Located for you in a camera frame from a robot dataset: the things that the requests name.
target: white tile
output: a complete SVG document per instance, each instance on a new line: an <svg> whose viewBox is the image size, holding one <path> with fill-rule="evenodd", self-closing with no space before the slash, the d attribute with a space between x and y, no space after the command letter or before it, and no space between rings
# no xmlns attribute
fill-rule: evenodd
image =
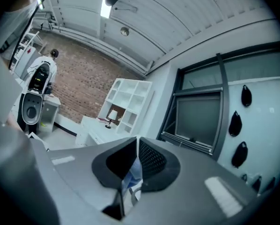
<svg viewBox="0 0 280 225"><path fill-rule="evenodd" d="M37 135L49 144L50 150L78 148L75 145L75 136L55 126L52 133L39 132Z"/></svg>

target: white shelf unit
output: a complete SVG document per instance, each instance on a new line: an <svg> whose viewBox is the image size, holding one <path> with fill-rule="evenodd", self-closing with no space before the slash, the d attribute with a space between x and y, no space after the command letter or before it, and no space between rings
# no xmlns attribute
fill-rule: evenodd
<svg viewBox="0 0 280 225"><path fill-rule="evenodd" d="M118 134L128 134L129 136L136 135L139 132L154 93L151 86L151 82L116 79L98 117L106 118L112 104L124 108L125 113L116 128L116 132Z"/></svg>

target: black window frame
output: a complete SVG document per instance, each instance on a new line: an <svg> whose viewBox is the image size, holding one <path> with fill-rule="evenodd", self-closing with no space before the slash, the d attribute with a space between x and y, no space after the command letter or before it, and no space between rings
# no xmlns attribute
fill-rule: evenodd
<svg viewBox="0 0 280 225"><path fill-rule="evenodd" d="M169 101L169 105L157 136L158 140L161 141L168 141L176 146L187 147L190 149L201 151L209 156L211 156L214 160L218 160L224 141L226 137L226 133L228 130L229 125L229 89L228 89L228 78L225 71L224 61L235 58L241 57L246 55L253 55L253 54L260 54L260 53L270 53L270 52L280 52L280 42L272 42L266 43L261 45L255 45L246 47L243 49L235 50L232 52L224 53L224 54L215 54L214 57L206 59L204 61L198 62L193 65L189 65L183 69L178 69L176 81L174 84L174 89L172 92L172 96ZM194 71L195 69L207 68L211 66L219 65L221 77L222 77L222 84L193 88L193 89L186 89L182 90L183 86L183 78L184 75L190 71ZM204 146L198 146L196 143L190 142L188 140L182 139L178 136L166 133L164 130L168 127L168 120L170 113L172 112L174 105L176 103L176 99L179 96L189 96L195 94L202 94L206 92L221 92L222 97L222 111L220 113L220 123L219 123L219 134L217 137L216 144L211 148L211 150Z"/></svg>

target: mesh panel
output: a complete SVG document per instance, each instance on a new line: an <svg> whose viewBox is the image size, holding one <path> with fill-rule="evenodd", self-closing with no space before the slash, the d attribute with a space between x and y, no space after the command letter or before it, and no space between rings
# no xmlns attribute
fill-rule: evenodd
<svg viewBox="0 0 280 225"><path fill-rule="evenodd" d="M161 172L166 165L166 158L150 146L140 140L139 159L142 165L143 179L148 179L151 176Z"/></svg>

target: person's arm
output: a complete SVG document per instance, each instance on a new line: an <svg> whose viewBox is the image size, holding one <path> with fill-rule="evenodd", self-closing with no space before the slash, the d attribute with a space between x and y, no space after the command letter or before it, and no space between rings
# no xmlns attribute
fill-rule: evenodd
<svg viewBox="0 0 280 225"><path fill-rule="evenodd" d="M14 115L12 114L12 112L9 113L6 124L8 126L11 126L19 131L22 131L22 129L20 128L20 126L18 125Z"/></svg>

